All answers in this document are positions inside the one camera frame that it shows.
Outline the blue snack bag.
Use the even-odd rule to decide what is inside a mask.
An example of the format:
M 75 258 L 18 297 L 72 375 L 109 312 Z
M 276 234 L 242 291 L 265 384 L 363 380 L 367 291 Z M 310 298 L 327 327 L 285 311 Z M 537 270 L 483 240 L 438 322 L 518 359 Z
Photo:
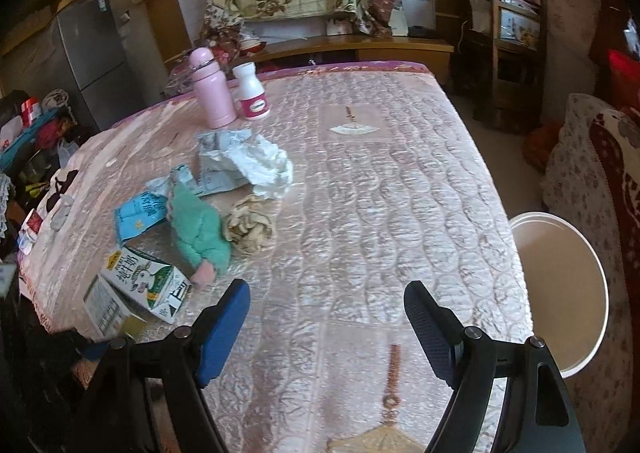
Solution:
M 114 211 L 116 239 L 122 244 L 140 236 L 162 222 L 167 215 L 167 199 L 163 195 L 142 192 Z

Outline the pink quilted table cover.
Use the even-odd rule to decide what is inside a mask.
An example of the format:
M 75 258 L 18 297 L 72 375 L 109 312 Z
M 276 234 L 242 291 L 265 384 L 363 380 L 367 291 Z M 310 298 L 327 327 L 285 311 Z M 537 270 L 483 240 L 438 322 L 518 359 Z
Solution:
M 405 315 L 419 281 L 466 325 L 532 332 L 523 272 L 494 181 L 430 72 L 282 71 L 254 138 L 293 177 L 265 202 L 273 238 L 194 287 L 191 324 L 234 279 L 250 310 L 184 433 L 193 452 L 423 451 L 451 397 Z

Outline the white paper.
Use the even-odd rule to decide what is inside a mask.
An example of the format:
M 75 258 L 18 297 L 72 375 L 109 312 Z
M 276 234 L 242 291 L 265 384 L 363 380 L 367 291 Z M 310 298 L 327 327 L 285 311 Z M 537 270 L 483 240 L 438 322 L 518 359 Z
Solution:
M 204 195 L 250 184 L 258 198 L 280 200 L 293 183 L 293 163 L 288 153 L 250 129 L 199 134 L 198 168 Z

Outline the grey small box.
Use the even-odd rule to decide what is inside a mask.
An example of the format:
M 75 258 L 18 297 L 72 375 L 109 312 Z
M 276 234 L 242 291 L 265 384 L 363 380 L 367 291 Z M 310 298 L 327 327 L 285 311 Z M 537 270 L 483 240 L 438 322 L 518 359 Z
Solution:
M 129 336 L 138 339 L 145 329 L 146 322 L 142 317 L 135 314 L 100 275 L 91 281 L 82 302 L 89 319 L 103 338 Z

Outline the grey flat wrapper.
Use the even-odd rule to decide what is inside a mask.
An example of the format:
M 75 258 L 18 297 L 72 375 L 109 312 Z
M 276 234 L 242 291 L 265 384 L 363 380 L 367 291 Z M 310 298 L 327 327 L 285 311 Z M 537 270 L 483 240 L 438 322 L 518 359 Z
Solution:
M 217 169 L 200 166 L 200 176 L 195 178 L 189 165 L 183 164 L 171 169 L 167 176 L 158 177 L 145 184 L 146 191 L 156 196 L 169 198 L 176 184 L 182 184 L 198 198 L 218 193 L 226 193 L 244 186 L 248 181 L 238 169 Z

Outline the crumpled beige wrapper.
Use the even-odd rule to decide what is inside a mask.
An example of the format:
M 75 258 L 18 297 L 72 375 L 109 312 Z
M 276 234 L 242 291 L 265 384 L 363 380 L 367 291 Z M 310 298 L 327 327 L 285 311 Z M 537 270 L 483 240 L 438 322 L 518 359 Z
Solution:
M 222 235 L 240 254 L 258 253 L 276 235 L 266 201 L 250 194 L 236 202 L 222 221 Z

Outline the green knitted sock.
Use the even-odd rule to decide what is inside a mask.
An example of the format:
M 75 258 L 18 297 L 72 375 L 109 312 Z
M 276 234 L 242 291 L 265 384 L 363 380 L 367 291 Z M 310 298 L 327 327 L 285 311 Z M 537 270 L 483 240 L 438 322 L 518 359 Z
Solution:
M 228 271 L 231 244 L 222 234 L 218 210 L 202 201 L 181 182 L 174 182 L 167 201 L 172 239 L 193 269 L 191 282 L 204 286 Z

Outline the wooden TV cabinet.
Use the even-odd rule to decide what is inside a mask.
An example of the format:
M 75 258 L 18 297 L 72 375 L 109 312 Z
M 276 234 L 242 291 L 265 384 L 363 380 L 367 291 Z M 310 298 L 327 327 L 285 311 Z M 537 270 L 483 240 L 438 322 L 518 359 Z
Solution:
M 258 52 L 241 52 L 229 62 L 229 68 L 246 61 L 255 62 L 259 72 L 334 62 L 408 61 L 425 65 L 443 85 L 453 54 L 454 46 L 441 39 L 316 36 L 267 44 Z

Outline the floral brown white sofa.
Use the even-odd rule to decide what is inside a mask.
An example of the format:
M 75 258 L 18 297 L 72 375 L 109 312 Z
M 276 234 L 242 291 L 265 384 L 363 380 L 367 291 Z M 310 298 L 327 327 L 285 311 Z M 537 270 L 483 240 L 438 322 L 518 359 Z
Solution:
M 613 452 L 639 424 L 638 112 L 569 95 L 542 199 L 582 232 L 605 272 L 605 334 L 568 385 L 587 450 Z

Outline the pink thermos bottle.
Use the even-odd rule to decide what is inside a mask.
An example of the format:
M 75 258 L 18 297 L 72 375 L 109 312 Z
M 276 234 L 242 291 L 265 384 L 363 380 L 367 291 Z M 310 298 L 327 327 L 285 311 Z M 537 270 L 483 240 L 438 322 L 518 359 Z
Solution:
M 227 126 L 236 120 L 236 114 L 227 78 L 212 50 L 196 48 L 189 56 L 192 69 L 191 82 L 195 97 L 204 109 L 210 128 Z

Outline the white bottle pink label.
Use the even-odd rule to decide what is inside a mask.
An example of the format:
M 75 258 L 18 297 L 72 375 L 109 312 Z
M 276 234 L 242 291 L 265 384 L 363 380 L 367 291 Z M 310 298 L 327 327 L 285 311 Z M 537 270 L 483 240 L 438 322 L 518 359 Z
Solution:
M 235 66 L 232 73 L 238 82 L 238 99 L 245 118 L 257 121 L 269 113 L 266 91 L 256 74 L 254 62 Z

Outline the white green milk carton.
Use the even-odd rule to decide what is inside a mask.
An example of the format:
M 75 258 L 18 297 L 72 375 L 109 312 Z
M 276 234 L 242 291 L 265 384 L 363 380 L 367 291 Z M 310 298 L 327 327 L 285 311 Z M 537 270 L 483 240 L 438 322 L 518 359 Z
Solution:
M 128 246 L 110 251 L 100 276 L 128 300 L 168 324 L 175 323 L 191 287 L 174 265 Z

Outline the white plastic trash bin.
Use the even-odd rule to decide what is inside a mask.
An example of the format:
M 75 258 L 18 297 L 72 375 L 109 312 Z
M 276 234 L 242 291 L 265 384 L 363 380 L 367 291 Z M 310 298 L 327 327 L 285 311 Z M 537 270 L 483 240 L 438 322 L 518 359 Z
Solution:
M 528 212 L 510 220 L 534 333 L 564 378 L 597 355 L 608 326 L 608 283 L 588 239 L 559 216 Z

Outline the grey refrigerator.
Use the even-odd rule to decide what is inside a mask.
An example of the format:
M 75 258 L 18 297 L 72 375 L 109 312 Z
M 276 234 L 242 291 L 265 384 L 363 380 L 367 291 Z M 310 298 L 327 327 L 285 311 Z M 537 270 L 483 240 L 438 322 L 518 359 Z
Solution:
M 70 95 L 82 126 L 103 132 L 144 108 L 110 0 L 67 6 L 53 22 L 52 43 L 58 58 L 54 86 Z

